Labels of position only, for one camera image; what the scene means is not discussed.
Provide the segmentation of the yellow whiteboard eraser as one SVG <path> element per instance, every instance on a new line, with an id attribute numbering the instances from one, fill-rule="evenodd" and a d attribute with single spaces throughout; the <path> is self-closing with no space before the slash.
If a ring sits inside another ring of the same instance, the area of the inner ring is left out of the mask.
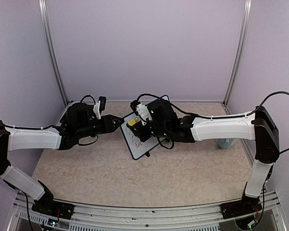
<path id="1" fill-rule="evenodd" d="M 135 120 L 135 119 L 132 119 L 132 120 L 130 120 L 130 121 L 127 122 L 127 126 L 133 127 L 136 123 L 137 123 L 136 120 Z"/>

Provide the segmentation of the blue framed whiteboard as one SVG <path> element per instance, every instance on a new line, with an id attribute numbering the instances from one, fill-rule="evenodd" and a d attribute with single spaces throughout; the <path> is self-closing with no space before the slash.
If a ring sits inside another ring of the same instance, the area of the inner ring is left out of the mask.
<path id="1" fill-rule="evenodd" d="M 123 138 L 133 160 L 142 156 L 150 156 L 150 151 L 159 145 L 157 138 L 143 126 L 143 121 L 135 114 L 136 107 L 141 104 L 136 100 L 130 103 L 132 112 L 124 116 L 124 123 L 120 126 Z"/>

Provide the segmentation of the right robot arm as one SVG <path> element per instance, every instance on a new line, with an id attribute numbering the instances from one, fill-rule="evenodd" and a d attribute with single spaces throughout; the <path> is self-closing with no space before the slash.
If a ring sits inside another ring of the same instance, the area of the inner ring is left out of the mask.
<path id="1" fill-rule="evenodd" d="M 173 143 L 213 139 L 255 141 L 255 159 L 242 197 L 238 201 L 221 204 L 221 211 L 223 218 L 228 219 L 264 208 L 259 197 L 279 158 L 279 132 L 263 106 L 259 106 L 255 112 L 244 114 L 207 117 L 186 113 L 182 118 L 175 113 L 175 106 L 164 99 L 157 99 L 148 105 L 135 100 L 130 106 L 139 121 L 129 122 L 127 126 L 142 142 L 151 137 L 157 140 L 166 138 Z"/>

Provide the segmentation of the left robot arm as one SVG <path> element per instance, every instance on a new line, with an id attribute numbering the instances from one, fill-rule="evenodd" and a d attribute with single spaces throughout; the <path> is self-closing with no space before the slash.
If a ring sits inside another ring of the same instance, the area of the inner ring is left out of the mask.
<path id="1" fill-rule="evenodd" d="M 87 137 L 115 132 L 124 119 L 102 115 L 105 104 L 70 103 L 58 125 L 40 128 L 21 128 L 5 125 L 0 120 L 0 179 L 21 190 L 34 200 L 34 211 L 57 216 L 59 207 L 51 191 L 40 181 L 32 179 L 8 160 L 8 152 L 26 149 L 69 150 Z"/>

